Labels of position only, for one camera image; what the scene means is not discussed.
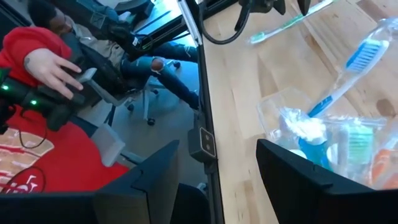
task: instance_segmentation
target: hand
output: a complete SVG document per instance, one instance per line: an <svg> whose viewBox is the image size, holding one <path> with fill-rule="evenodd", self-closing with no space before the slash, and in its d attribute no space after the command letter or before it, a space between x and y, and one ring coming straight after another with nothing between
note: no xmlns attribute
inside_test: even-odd
<svg viewBox="0 0 398 224"><path fill-rule="evenodd" d="M65 86L66 83L78 90L83 89L81 83L62 70L61 67L69 68L77 73L80 73L81 69L68 60L54 54L49 49L36 49L26 55L24 67L38 81L57 90L68 99L73 98L73 93Z"/></svg>

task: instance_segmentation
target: person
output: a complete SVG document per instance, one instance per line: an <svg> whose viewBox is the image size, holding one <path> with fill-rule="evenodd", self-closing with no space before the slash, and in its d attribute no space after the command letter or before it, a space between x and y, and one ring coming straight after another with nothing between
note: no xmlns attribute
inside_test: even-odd
<svg viewBox="0 0 398 224"><path fill-rule="evenodd" d="M65 83L82 87L61 69L80 71L66 60L69 56L71 49L48 29L18 27L3 40L0 68L10 68L9 76L20 82L44 83L72 98L73 93L63 90ZM0 194L98 190L128 171L118 163L105 167L95 144L73 123L46 132L41 114L20 112L17 106L7 122L10 128L0 135ZM180 184L171 223L210 223L205 195Z"/></svg>
<svg viewBox="0 0 398 224"><path fill-rule="evenodd" d="M153 75L166 89L188 103L192 109L199 109L198 95L194 91L190 91L173 74L171 68L165 66L163 59L158 58L167 57L197 62L196 48L166 43L154 49L150 55L130 62L128 55L117 43L110 40L98 40L86 27L74 23L69 16L46 0L29 0L28 13L37 27L50 29L58 35L74 32L82 44L91 47L109 59L116 68L120 69L126 79L146 78Z"/></svg>

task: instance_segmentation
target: chair wheel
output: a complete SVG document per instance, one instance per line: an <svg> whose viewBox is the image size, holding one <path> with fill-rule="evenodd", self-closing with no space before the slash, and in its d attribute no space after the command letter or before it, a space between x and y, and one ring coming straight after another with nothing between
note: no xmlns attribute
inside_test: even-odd
<svg viewBox="0 0 398 224"><path fill-rule="evenodd" d="M174 62L173 63L175 68L180 68L181 67L181 62Z"/></svg>
<svg viewBox="0 0 398 224"><path fill-rule="evenodd" d="M147 121L147 124L148 124L149 126L155 125L155 119L154 119L154 118L149 118L148 121Z"/></svg>
<svg viewBox="0 0 398 224"><path fill-rule="evenodd" d="M133 105L133 104L130 104L130 105L127 107L127 110L130 111L130 112L133 112L133 111L134 111L134 105Z"/></svg>

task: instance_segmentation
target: gray floor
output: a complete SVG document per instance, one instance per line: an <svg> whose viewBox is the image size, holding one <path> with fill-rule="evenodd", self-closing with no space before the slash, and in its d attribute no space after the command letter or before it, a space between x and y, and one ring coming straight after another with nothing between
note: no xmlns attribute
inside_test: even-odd
<svg viewBox="0 0 398 224"><path fill-rule="evenodd" d="M114 7L121 1L125 0L99 0L99 2L110 7ZM6 0L6 2L28 18L24 4L25 0ZM156 0L153 2L156 6L150 18L139 24L138 28L165 12L170 12L161 20L143 29L142 33L150 33L156 27L181 15L177 0ZM193 40L190 36L180 39L178 42L193 45ZM182 62L182 67L177 71L177 75L189 89L197 90L199 88L197 64ZM150 101L150 117L156 119L155 126L150 127L142 119L141 97L138 97L135 106L133 114L126 107L120 106L116 111L113 123L114 130L126 143L127 149L140 156L147 157L168 142L179 139L180 181L194 186L200 182L205 182L206 176L203 171L203 165L193 160L188 154L187 131L193 127L193 111L167 90L160 90L159 96L152 96ZM93 124L100 125L105 120L110 108L111 105L101 102L90 110L82 111L80 116Z"/></svg>

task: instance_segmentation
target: knee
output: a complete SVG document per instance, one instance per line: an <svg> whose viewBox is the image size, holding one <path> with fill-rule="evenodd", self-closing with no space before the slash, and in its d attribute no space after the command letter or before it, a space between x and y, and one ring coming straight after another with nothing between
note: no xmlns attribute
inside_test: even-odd
<svg viewBox="0 0 398 224"><path fill-rule="evenodd" d="M150 65L150 69L155 72L159 72L163 69L164 67L164 61L160 58L154 58L152 60L152 63Z"/></svg>

